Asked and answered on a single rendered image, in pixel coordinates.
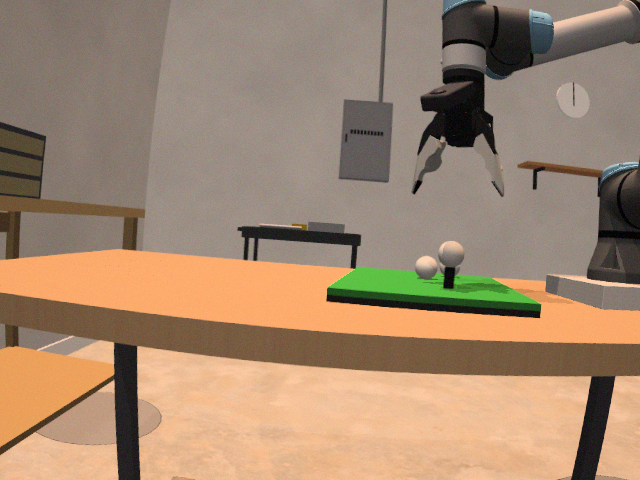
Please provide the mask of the beige ball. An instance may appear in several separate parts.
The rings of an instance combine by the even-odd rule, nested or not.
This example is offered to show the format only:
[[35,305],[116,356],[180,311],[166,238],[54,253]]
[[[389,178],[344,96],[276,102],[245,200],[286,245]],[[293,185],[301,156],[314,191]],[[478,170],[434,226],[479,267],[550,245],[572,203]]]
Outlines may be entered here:
[[[442,263],[440,263],[440,271],[441,271],[441,273],[442,273],[443,275],[444,275],[444,273],[445,273],[445,267],[446,267],[446,266],[444,266]],[[459,273],[459,271],[460,271],[460,265],[456,267],[456,270],[455,270],[455,276]]]
[[416,274],[422,279],[430,279],[437,273],[438,266],[436,261],[431,257],[420,258],[415,265]]
[[457,267],[464,259],[463,247],[455,242],[448,241],[441,245],[438,251],[439,261],[446,267]]

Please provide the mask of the green golf mat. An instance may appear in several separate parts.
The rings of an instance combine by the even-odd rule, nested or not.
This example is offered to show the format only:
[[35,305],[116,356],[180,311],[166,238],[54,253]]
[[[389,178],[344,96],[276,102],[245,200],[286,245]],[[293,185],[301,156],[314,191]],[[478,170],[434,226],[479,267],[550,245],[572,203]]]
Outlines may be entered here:
[[357,267],[327,287],[326,302],[540,318],[541,303],[491,277],[465,280],[472,276],[455,276],[455,267],[445,267],[444,275],[430,279],[417,274],[401,278],[410,272]]

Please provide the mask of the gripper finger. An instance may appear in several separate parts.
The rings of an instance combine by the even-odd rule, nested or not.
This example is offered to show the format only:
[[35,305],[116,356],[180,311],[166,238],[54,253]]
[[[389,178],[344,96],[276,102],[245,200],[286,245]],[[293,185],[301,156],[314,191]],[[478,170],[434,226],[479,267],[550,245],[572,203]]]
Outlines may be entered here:
[[439,135],[435,129],[436,116],[433,121],[425,129],[419,149],[416,162],[416,168],[413,178],[412,193],[415,194],[422,184],[425,173],[436,171],[441,163],[441,154],[446,147],[445,141],[440,141]]
[[[504,181],[502,176],[502,166],[497,151],[495,150],[494,133],[491,127],[477,113],[475,115],[476,127],[474,129],[475,141],[473,148],[485,161],[485,168],[490,172],[492,183],[501,195],[504,196]],[[500,166],[499,166],[500,164]]]

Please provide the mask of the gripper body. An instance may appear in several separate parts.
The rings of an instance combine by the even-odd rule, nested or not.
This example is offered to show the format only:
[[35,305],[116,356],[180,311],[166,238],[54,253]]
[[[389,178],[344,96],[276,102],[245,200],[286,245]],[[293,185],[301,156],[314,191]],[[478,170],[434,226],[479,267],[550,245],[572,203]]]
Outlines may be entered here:
[[[493,116],[484,111],[484,74],[467,68],[455,68],[443,73],[443,83],[473,81],[476,94],[461,104],[435,116],[435,129],[445,137],[445,141],[452,147],[473,147],[476,127],[475,115],[479,113],[493,131]],[[470,104],[475,106],[470,106]],[[469,136],[468,136],[469,135]]]

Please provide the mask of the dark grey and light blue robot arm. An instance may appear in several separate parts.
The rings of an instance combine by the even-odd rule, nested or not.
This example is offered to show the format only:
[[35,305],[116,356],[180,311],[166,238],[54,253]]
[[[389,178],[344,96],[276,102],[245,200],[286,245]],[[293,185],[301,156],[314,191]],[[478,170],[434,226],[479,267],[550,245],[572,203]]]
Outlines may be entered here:
[[[502,80],[583,52],[639,43],[640,0],[616,7],[553,23],[532,9],[443,0],[442,72],[467,68]],[[422,110],[442,113],[475,94],[473,81],[451,82],[422,95]],[[640,159],[607,167],[599,192],[598,242],[587,279],[640,285]]]

